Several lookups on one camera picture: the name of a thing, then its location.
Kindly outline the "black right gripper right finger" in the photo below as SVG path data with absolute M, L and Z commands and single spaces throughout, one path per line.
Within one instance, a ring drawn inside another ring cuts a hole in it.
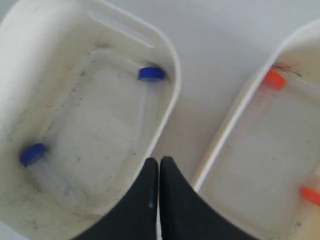
M 215 212 L 189 185 L 174 159 L 159 167 L 159 216 L 163 240 L 251 240 Z

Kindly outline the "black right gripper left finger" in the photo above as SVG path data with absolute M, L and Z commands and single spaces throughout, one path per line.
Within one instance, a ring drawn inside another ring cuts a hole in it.
M 144 161 L 120 201 L 76 240 L 155 240 L 157 238 L 158 163 Z

